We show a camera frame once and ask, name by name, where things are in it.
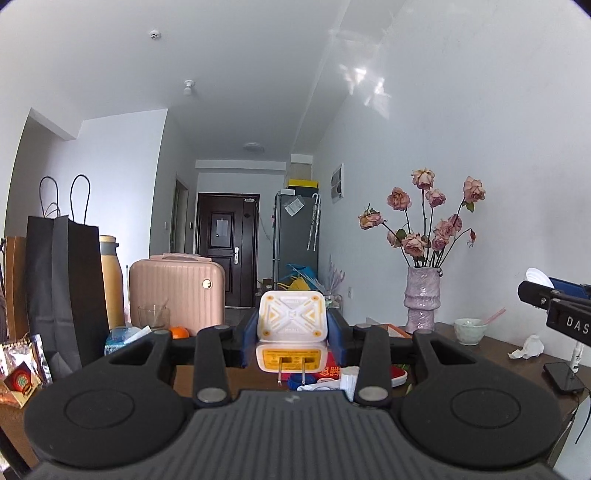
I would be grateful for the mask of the white orange power adapter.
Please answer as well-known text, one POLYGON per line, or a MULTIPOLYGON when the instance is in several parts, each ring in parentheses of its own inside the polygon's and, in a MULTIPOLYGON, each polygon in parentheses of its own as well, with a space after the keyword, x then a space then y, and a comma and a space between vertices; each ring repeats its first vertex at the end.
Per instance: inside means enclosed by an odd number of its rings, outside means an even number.
POLYGON ((328 361, 328 315, 325 297, 317 291, 277 290, 263 294, 256 321, 256 361, 259 369, 276 374, 308 376, 328 361))

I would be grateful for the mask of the clear plastic jar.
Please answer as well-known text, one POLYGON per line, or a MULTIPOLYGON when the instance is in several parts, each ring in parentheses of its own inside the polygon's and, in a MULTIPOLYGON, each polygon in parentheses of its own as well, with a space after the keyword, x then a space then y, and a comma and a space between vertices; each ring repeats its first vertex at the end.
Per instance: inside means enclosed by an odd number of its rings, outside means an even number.
POLYGON ((355 397, 356 381, 358 381, 359 372, 359 366, 349 366, 341 369, 339 389, 346 393, 346 398, 348 398, 349 402, 353 402, 353 397, 355 397))

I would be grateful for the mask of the white jar lid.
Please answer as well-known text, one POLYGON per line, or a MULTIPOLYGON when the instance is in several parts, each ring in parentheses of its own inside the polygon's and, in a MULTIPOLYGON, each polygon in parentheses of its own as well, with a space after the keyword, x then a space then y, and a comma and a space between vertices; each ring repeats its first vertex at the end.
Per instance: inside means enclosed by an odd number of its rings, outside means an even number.
POLYGON ((541 270, 535 267, 530 267, 527 269, 525 278, 528 282, 542 285, 548 288, 553 289, 554 284, 551 279, 541 270))

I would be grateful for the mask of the crumpled white tissue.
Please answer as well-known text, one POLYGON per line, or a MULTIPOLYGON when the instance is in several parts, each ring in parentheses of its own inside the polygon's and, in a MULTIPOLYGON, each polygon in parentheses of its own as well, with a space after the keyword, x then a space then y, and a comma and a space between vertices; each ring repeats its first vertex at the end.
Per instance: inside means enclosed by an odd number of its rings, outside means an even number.
POLYGON ((530 335, 521 348, 508 354, 511 360, 529 360, 544 353, 545 346, 538 335, 530 335))

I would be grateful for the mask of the black smartphone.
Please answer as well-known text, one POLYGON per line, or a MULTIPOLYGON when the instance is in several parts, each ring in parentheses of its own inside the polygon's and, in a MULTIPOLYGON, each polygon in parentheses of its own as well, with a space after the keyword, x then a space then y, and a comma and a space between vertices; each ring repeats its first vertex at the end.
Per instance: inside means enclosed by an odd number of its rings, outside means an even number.
POLYGON ((585 385, 576 373, 565 362, 546 363, 544 372, 553 386, 562 394, 579 394, 585 390, 585 385))

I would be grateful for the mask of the red cardboard box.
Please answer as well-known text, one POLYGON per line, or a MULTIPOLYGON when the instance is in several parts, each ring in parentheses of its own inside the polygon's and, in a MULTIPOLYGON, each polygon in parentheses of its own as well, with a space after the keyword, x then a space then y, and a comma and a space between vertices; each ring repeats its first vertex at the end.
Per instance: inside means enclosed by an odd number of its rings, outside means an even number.
MULTIPOLYGON (((358 324, 351 327, 352 342, 346 367, 360 367, 353 401, 384 403, 391 398, 394 388, 405 385, 408 380, 407 371, 400 365, 413 360, 413 340, 409 336, 392 337, 383 325, 358 324)), ((335 363, 328 340, 327 346, 325 369, 308 376, 307 384, 301 385, 301 376, 297 374, 287 374, 281 380, 277 379, 277 383, 286 384, 291 391, 339 391, 339 376, 345 367, 335 363)))

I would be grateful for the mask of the pink spoon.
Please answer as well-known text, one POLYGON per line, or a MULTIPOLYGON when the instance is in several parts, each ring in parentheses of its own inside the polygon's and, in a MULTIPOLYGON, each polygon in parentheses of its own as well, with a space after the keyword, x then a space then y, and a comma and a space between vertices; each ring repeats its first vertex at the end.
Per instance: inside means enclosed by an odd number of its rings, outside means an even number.
POLYGON ((489 325, 490 323, 494 322, 500 316, 502 316, 506 312, 506 308, 501 308, 499 311, 491 315, 490 317, 486 318, 481 322, 482 325, 489 325))

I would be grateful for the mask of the pink suitcase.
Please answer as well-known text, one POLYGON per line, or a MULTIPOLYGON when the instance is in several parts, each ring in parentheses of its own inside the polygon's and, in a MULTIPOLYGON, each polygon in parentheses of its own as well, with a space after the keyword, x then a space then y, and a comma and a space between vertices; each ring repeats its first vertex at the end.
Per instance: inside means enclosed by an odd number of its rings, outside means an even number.
POLYGON ((129 309, 134 326, 140 311, 154 307, 171 327, 190 333, 224 323, 225 272, 211 258, 168 253, 138 260, 129 269, 129 309))

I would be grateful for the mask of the yellow blue clutter pile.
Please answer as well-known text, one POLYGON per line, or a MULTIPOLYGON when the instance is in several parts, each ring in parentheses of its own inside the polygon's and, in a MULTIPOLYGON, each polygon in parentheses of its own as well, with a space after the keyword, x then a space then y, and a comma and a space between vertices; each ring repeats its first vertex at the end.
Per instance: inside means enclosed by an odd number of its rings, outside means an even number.
POLYGON ((336 269, 332 263, 329 264, 329 274, 325 283, 318 279, 310 266, 287 264, 287 275, 276 282, 276 287, 289 291, 315 291, 325 297, 331 297, 339 294, 339 287, 345 278, 346 273, 336 269))

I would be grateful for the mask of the clear drinking glass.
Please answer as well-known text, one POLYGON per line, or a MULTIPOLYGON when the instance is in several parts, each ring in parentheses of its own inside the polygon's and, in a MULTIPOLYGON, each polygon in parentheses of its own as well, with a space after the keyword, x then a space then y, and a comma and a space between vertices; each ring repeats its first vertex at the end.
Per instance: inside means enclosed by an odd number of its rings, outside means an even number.
POLYGON ((139 327, 149 327, 151 330, 168 329, 170 311, 166 306, 158 304, 138 307, 137 323, 139 327))

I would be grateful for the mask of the purple textured vase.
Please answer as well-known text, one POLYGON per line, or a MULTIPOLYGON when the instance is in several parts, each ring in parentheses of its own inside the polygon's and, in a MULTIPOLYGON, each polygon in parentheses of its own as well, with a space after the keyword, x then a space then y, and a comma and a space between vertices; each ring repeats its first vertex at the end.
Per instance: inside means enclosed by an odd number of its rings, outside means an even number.
POLYGON ((441 306, 441 271, 432 267, 409 267, 404 305, 408 309, 405 330, 435 328, 435 312, 441 306))

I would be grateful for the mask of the light green bowl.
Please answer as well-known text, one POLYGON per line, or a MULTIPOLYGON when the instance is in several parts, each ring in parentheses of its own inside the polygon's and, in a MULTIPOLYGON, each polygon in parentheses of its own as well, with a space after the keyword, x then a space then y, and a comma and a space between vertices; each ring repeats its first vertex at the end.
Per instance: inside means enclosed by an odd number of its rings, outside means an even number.
POLYGON ((479 319, 461 318, 454 322, 458 342, 464 346, 477 346, 484 338, 487 326, 479 319))

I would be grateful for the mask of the dark brown door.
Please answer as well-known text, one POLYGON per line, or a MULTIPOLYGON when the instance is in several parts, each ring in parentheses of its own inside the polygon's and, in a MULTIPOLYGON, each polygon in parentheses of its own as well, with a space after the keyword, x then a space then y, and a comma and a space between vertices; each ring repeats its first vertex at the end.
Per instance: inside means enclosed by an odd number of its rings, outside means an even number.
POLYGON ((226 307, 254 306, 258 207, 257 195, 198 194, 197 253, 224 269, 226 307))

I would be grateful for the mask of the grey refrigerator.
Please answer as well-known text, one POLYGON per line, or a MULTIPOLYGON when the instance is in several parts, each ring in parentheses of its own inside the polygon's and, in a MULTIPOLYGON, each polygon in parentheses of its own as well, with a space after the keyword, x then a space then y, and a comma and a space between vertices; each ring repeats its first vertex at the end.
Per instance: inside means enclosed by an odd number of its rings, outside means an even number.
POLYGON ((279 192, 274 198, 273 282, 287 283, 297 270, 318 274, 315 199, 279 192))

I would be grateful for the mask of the blue tissue pack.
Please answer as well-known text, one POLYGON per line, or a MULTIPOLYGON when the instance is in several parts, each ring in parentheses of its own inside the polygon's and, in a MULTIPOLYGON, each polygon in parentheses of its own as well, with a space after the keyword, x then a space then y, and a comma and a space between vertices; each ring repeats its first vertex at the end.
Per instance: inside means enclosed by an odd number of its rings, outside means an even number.
POLYGON ((112 329, 105 342, 104 355, 109 355, 115 351, 124 348, 128 344, 135 342, 152 332, 149 326, 143 328, 131 327, 116 327, 112 329))

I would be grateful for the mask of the dried pink roses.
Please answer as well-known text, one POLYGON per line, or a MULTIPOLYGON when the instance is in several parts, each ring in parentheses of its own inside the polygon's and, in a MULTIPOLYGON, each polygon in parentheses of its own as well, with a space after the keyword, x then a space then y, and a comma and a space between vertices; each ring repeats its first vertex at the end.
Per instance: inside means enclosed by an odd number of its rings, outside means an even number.
POLYGON ((436 173, 429 168, 416 169, 411 178, 420 192, 421 221, 418 224, 411 222, 409 214, 413 205, 411 195, 394 187, 387 197, 387 204, 391 210, 404 215, 404 225, 391 227, 380 211, 368 206, 358 217, 359 226, 363 231, 385 228, 389 245, 401 251, 409 267, 441 269, 460 240, 466 240, 470 247, 476 243, 477 233, 464 225, 461 212, 474 212, 476 205, 485 200, 486 189, 480 179, 466 177, 456 212, 437 219, 436 210, 446 204, 447 196, 435 186, 436 173))

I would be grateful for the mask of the yellow thermos bottle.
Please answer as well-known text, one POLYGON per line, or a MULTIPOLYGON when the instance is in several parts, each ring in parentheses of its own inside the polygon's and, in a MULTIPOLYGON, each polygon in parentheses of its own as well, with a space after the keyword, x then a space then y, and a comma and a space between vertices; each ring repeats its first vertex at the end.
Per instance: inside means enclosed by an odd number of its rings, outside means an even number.
POLYGON ((116 252, 116 238, 100 235, 99 244, 107 320, 112 330, 125 324, 123 275, 116 252))

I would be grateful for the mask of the black paper bag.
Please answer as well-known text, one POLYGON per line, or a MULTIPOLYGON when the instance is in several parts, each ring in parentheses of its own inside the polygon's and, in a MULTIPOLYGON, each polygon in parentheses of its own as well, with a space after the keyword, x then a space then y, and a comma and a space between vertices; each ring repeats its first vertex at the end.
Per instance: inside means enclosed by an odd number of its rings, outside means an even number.
POLYGON ((27 222, 26 309, 58 380, 103 356, 109 327, 98 228, 71 220, 58 200, 40 207, 27 222))

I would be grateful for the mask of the snack packets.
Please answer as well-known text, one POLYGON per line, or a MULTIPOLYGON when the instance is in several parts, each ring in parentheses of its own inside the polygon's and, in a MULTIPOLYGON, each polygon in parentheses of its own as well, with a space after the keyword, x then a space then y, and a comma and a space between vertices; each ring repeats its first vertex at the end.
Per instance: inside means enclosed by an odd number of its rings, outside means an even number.
POLYGON ((33 394, 52 383, 39 334, 1 344, 1 403, 23 408, 33 394))

